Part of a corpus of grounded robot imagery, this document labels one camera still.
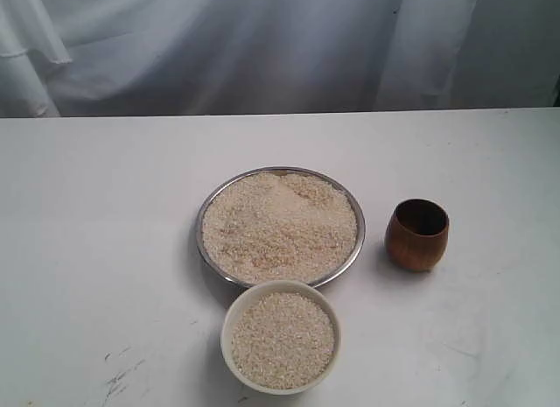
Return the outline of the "white fabric backdrop curtain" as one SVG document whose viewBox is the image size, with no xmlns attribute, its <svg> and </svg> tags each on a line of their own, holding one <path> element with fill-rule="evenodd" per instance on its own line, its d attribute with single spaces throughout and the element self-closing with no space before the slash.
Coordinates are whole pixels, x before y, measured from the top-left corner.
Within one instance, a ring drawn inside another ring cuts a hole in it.
<svg viewBox="0 0 560 407">
<path fill-rule="evenodd" d="M 559 0 L 1 0 L 4 117 L 549 106 Z"/>
</svg>

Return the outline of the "white ceramic rice bowl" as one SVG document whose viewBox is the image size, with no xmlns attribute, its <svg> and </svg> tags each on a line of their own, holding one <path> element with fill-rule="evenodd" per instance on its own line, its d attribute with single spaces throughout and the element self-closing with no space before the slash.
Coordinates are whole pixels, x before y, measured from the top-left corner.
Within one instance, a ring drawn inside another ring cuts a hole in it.
<svg viewBox="0 0 560 407">
<path fill-rule="evenodd" d="M 231 373 L 247 387 L 291 396 L 332 372 L 341 337 L 340 322 L 319 291 L 275 280 L 249 288 L 228 308 L 220 350 Z"/>
</svg>

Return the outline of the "small brown wooden cup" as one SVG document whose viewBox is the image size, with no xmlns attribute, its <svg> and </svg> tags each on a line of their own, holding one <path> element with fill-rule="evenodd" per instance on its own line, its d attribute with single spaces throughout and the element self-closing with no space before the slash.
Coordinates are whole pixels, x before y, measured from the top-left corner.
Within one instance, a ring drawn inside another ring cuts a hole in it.
<svg viewBox="0 0 560 407">
<path fill-rule="evenodd" d="M 446 250 L 449 227 L 449 216 L 437 203 L 424 199 L 400 202 L 384 238 L 389 260 L 405 270 L 431 272 Z"/>
</svg>

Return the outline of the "round steel rice plate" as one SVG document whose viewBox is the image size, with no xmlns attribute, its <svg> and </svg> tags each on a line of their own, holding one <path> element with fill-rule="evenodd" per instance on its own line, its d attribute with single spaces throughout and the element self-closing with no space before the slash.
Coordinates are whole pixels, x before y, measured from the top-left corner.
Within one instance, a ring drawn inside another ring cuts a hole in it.
<svg viewBox="0 0 560 407">
<path fill-rule="evenodd" d="M 229 283 L 276 279 L 319 287 L 357 259 L 365 241 L 361 206 L 338 181 L 301 167 L 270 166 L 218 186 L 196 218 L 200 256 Z"/>
</svg>

